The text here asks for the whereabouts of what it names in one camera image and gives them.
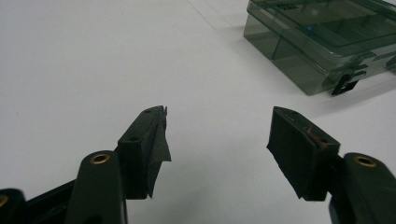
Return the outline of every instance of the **white surface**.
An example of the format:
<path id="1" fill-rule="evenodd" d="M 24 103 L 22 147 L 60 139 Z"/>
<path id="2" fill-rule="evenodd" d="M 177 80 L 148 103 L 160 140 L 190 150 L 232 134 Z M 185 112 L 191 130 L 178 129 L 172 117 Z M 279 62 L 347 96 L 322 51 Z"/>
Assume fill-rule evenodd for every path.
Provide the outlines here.
<path id="1" fill-rule="evenodd" d="M 272 108 L 395 174 L 396 78 L 308 97 L 242 37 L 247 4 L 1 1 L 0 189 L 31 199 L 60 186 L 167 105 L 173 161 L 153 200 L 128 202 L 130 223 L 331 223 L 329 202 L 299 201 L 265 148 Z"/>

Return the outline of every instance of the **black plastic part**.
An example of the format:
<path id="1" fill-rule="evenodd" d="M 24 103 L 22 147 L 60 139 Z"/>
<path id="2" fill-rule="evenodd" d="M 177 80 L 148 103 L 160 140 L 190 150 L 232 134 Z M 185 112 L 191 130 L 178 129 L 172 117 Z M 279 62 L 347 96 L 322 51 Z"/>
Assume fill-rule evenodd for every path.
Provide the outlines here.
<path id="1" fill-rule="evenodd" d="M 171 156 L 165 138 L 166 108 L 155 106 L 137 117 L 118 142 L 126 199 L 152 197 L 163 161 Z"/>
<path id="2" fill-rule="evenodd" d="M 98 151 L 81 162 L 65 224 L 127 223 L 116 152 Z"/>
<path id="3" fill-rule="evenodd" d="M 32 224 L 63 223 L 75 181 L 70 181 L 27 202 Z"/>
<path id="4" fill-rule="evenodd" d="M 301 114 L 274 107 L 267 148 L 306 201 L 324 201 L 329 190 L 329 166 L 340 144 Z"/>
<path id="5" fill-rule="evenodd" d="M 344 157 L 343 186 L 356 224 L 396 223 L 396 179 L 381 161 L 359 153 Z"/>
<path id="6" fill-rule="evenodd" d="M 335 96 L 335 95 L 342 94 L 346 91 L 353 90 L 353 88 L 355 88 L 356 84 L 358 83 L 358 80 L 356 80 L 356 81 L 351 81 L 351 80 L 352 80 L 351 75 L 343 75 L 340 78 L 340 81 L 334 87 L 334 90 L 332 91 L 332 95 Z"/>
<path id="7" fill-rule="evenodd" d="M 354 224 L 356 217 L 349 201 L 337 201 L 334 197 L 329 204 L 332 224 Z"/>
<path id="8" fill-rule="evenodd" d="M 0 223 L 25 224 L 26 201 L 23 193 L 18 189 L 0 190 Z"/>

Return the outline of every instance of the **transparent plastic box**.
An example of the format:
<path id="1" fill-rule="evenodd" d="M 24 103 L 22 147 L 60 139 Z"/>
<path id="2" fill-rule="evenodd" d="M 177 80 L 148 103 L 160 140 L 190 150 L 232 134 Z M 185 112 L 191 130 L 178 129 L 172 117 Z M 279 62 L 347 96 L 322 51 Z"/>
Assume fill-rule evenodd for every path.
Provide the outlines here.
<path id="1" fill-rule="evenodd" d="M 250 0 L 244 36 L 306 94 L 352 90 L 396 68 L 396 6 L 378 0 Z"/>

